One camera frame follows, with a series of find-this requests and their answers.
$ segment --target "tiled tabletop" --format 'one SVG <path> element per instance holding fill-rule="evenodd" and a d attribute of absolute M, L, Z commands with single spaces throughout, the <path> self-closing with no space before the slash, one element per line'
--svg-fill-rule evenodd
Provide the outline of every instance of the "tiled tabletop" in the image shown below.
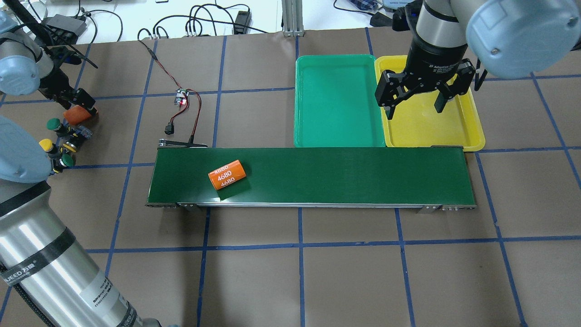
<path fill-rule="evenodd" d="M 195 141 L 291 147 L 299 55 L 405 55 L 387 28 L 147 41 L 202 95 Z M 486 148 L 467 154 L 478 208 L 144 207 L 159 138 L 176 133 L 175 85 L 138 42 L 94 44 L 67 67 L 97 98 L 78 167 L 49 179 L 51 206 L 142 317 L 165 326 L 581 325 L 581 51 L 475 93 Z M 39 94 L 0 114 L 35 138 L 62 109 Z M 42 326 L 5 285 L 0 325 Z"/>

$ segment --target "white printed number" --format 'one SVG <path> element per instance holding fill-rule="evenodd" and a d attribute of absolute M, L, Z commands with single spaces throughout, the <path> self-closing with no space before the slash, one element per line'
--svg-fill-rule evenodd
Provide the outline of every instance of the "white printed number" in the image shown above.
<path fill-rule="evenodd" d="M 232 176 L 232 172 L 229 170 L 229 171 L 223 173 L 222 175 L 218 176 L 218 180 L 224 180 L 230 176 Z"/>
<path fill-rule="evenodd" d="M 226 169 L 228 169 L 228 165 L 225 165 L 224 167 L 220 167 L 220 168 L 214 170 L 214 174 L 221 173 L 221 172 L 225 171 Z"/>
<path fill-rule="evenodd" d="M 228 185 L 228 184 L 231 184 L 231 183 L 233 183 L 235 180 L 236 180 L 236 178 L 234 178 L 234 177 L 232 177 L 232 178 L 229 178 L 229 179 L 227 179 L 226 181 L 222 182 L 222 186 L 226 186 L 226 185 Z"/>

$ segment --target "black band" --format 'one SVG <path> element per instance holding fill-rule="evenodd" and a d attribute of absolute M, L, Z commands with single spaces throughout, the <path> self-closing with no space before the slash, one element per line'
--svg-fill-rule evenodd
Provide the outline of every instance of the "black band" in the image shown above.
<path fill-rule="evenodd" d="M 445 20 L 447 22 L 458 23 L 458 19 L 456 17 L 444 15 L 440 12 L 435 11 L 425 1 L 424 1 L 424 8 L 426 8 L 426 10 L 435 18 L 438 18 L 440 20 Z"/>
<path fill-rule="evenodd" d="M 32 199 L 38 197 L 50 189 L 51 187 L 48 186 L 46 182 L 40 182 L 28 190 L 0 203 L 0 217 L 6 215 L 8 212 L 14 209 L 22 207 L 24 204 L 27 204 Z"/>
<path fill-rule="evenodd" d="M 59 237 L 55 238 L 54 241 L 45 246 L 42 250 L 8 269 L 0 276 L 8 286 L 14 286 L 51 264 L 51 262 L 68 250 L 69 247 L 73 245 L 74 241 L 75 237 L 73 233 L 68 228 L 65 228 L 64 232 L 59 235 Z"/>
<path fill-rule="evenodd" d="M 127 302 L 127 311 L 125 312 L 125 316 L 121 320 L 121 322 L 117 325 L 117 327 L 133 327 L 135 320 L 137 319 L 137 311 L 131 305 L 131 303 Z"/>

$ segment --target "yellow battery cap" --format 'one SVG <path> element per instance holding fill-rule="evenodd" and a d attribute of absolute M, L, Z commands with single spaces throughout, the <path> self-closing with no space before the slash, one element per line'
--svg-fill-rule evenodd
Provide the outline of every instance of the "yellow battery cap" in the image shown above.
<path fill-rule="evenodd" d="M 44 152 L 48 152 L 48 151 L 52 150 L 52 147 L 55 146 L 54 144 L 52 144 L 52 141 L 49 138 L 45 138 L 44 140 L 42 140 L 38 143 L 40 144 L 40 146 L 42 147 Z"/>

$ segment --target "green battery cap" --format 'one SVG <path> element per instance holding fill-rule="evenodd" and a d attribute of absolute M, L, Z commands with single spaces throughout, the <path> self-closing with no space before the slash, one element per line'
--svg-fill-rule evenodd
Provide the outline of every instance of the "green battery cap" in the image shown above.
<path fill-rule="evenodd" d="M 60 127 L 60 119 L 53 118 L 46 122 L 46 128 L 49 130 L 57 130 Z"/>
<path fill-rule="evenodd" d="M 63 154 L 63 156 L 60 159 L 60 163 L 62 163 L 64 166 L 67 167 L 72 167 L 74 166 L 74 160 L 73 157 L 71 157 L 68 154 Z"/>

